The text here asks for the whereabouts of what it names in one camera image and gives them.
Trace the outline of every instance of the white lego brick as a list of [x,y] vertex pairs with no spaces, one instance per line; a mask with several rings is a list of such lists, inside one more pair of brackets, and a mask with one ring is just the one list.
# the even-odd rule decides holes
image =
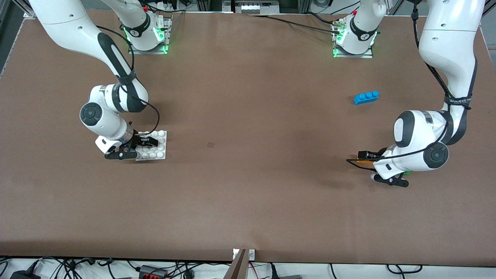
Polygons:
[[167,131],[154,131],[145,137],[152,137],[158,140],[157,147],[149,147],[149,146],[137,146],[136,153],[138,156],[136,157],[136,161],[147,161],[147,160],[163,160],[165,159],[165,151],[167,147]]

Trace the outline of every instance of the blue toy block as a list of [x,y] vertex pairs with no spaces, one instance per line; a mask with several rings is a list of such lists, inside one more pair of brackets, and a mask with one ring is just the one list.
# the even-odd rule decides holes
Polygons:
[[379,98],[379,92],[373,91],[373,92],[358,94],[355,97],[355,99],[353,99],[353,101],[355,102],[355,105],[361,105],[361,104],[374,102],[378,98]]

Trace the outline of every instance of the brown table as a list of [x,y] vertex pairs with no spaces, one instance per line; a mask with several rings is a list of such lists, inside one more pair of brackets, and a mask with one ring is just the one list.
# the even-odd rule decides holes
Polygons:
[[[90,15],[117,30],[111,12]],[[89,90],[115,82],[107,67],[24,23],[0,80],[0,254],[255,248],[258,261],[496,265],[496,75],[480,34],[467,135],[403,189],[345,159],[392,144],[404,110],[442,105],[409,17],[384,19],[373,59],[333,58],[328,34],[266,18],[186,14],[174,28],[169,54],[136,57],[169,131],[167,160],[139,163],[105,160],[78,119]],[[370,90],[378,101],[353,104]],[[156,120],[123,117],[138,130]]]

